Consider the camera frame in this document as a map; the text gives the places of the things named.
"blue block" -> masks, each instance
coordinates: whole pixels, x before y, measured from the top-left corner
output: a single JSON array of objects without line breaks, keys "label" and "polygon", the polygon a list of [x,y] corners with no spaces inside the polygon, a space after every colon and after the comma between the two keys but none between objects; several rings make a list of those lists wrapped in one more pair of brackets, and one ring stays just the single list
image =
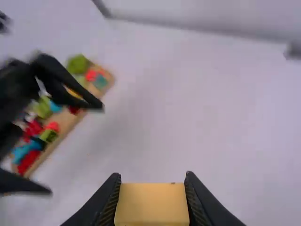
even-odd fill
[{"label": "blue block", "polygon": [[13,149],[13,154],[14,154],[14,159],[13,159],[13,163],[14,164],[19,164],[20,161],[30,152],[30,150],[32,149],[37,149],[37,150],[41,150],[42,146],[37,143],[34,142],[33,140],[30,141],[29,144],[21,146],[21,147],[15,147]]},{"label": "blue block", "polygon": [[56,105],[52,100],[49,100],[50,110],[54,113],[62,111],[63,107]]}]

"wooden block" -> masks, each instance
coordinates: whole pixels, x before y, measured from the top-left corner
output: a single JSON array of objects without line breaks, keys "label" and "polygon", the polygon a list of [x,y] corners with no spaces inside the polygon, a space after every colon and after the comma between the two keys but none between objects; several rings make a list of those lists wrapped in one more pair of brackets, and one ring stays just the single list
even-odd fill
[{"label": "wooden block", "polygon": [[189,226],[184,183],[123,183],[115,226]]}]

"lime green block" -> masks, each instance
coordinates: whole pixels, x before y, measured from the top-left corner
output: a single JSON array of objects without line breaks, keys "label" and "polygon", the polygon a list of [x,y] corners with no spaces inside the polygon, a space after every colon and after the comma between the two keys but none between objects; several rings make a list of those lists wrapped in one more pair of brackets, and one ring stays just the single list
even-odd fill
[{"label": "lime green block", "polygon": [[82,54],[70,57],[67,61],[67,71],[71,74],[84,74],[89,67],[89,61]]},{"label": "lime green block", "polygon": [[46,143],[51,143],[57,138],[57,133],[52,129],[46,129],[39,138]]}]

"red block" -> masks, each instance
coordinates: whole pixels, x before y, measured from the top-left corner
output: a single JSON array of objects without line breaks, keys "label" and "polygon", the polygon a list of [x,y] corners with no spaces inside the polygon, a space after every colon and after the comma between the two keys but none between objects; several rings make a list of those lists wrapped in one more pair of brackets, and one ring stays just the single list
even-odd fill
[{"label": "red block", "polygon": [[27,169],[34,163],[37,157],[40,155],[41,151],[31,150],[17,166],[18,173],[23,176]]},{"label": "red block", "polygon": [[52,121],[46,126],[45,129],[52,129],[58,133],[60,131],[60,125],[56,121]]},{"label": "red block", "polygon": [[80,108],[77,108],[77,107],[71,107],[71,106],[69,106],[68,109],[69,109],[69,112],[70,112],[71,114],[75,114],[75,115],[77,115],[77,114],[79,113],[79,110],[80,110]]}]

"gray wall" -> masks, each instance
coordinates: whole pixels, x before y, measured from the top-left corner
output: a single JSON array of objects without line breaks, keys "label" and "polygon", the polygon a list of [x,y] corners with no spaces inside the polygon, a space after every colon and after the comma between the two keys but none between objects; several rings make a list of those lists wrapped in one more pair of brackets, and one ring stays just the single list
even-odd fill
[{"label": "gray wall", "polygon": [[301,43],[299,0],[103,0],[103,3],[113,16],[123,19]]},{"label": "gray wall", "polygon": [[0,10],[12,19],[10,34],[0,35],[0,61],[23,59],[35,50],[65,61],[71,54],[85,52],[95,31],[106,28],[89,0],[2,0]]}]

